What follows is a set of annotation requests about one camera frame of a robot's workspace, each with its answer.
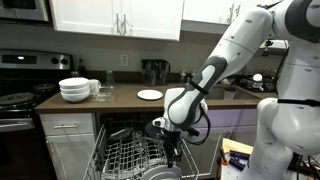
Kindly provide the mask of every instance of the stove knob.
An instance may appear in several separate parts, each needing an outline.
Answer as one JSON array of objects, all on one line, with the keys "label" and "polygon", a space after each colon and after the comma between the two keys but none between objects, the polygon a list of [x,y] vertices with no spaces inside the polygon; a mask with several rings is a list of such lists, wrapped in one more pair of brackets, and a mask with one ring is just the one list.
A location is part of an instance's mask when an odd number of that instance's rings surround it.
[{"label": "stove knob", "polygon": [[66,60],[66,59],[62,59],[60,62],[61,62],[62,64],[64,64],[64,65],[67,65],[67,64],[68,64],[68,60]]},{"label": "stove knob", "polygon": [[57,58],[52,58],[52,59],[51,59],[51,62],[52,62],[53,64],[58,64],[58,63],[59,63],[59,60],[58,60]]}]

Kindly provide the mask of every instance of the microwave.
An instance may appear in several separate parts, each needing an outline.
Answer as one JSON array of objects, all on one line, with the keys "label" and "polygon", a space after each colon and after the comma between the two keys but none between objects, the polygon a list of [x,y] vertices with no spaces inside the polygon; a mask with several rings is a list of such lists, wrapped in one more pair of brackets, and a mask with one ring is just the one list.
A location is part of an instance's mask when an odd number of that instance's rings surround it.
[{"label": "microwave", "polygon": [[47,0],[0,0],[0,18],[49,22]]}]

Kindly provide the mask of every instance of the stacked bowl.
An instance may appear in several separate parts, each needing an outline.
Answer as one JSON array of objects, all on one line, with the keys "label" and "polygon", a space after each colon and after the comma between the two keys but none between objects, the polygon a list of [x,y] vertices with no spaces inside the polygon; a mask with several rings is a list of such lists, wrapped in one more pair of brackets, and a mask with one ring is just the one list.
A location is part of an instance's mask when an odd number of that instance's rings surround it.
[{"label": "stacked bowl", "polygon": [[62,98],[68,102],[82,102],[90,95],[89,80],[86,78],[64,79],[59,85]]}]

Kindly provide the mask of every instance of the sink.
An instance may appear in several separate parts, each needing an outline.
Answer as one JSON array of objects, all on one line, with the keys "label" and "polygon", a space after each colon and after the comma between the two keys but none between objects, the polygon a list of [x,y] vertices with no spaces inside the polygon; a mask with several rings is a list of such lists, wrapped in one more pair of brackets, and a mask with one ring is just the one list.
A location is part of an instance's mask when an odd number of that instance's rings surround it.
[{"label": "sink", "polygon": [[[205,99],[206,100],[224,100],[226,89],[227,89],[226,87],[213,87],[209,92],[209,94],[205,97]],[[237,87],[232,87],[231,89],[232,89],[231,92],[234,92],[234,96],[233,96],[233,99],[228,99],[228,100],[260,99],[259,97],[254,96]]]}]

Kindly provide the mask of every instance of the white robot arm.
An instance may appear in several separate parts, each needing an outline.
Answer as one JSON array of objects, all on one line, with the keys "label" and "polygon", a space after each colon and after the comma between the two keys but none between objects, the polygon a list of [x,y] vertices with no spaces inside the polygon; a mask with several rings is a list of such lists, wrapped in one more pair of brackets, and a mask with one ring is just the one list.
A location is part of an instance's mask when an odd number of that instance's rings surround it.
[{"label": "white robot arm", "polygon": [[278,82],[279,100],[268,98],[259,103],[257,141],[239,179],[282,179],[292,152],[319,153],[319,17],[320,0],[285,0],[272,10],[255,8],[238,17],[189,85],[167,91],[163,117],[168,147],[175,148],[179,142],[174,136],[199,118],[199,104],[213,85],[238,72],[262,42],[276,37],[290,43]]}]

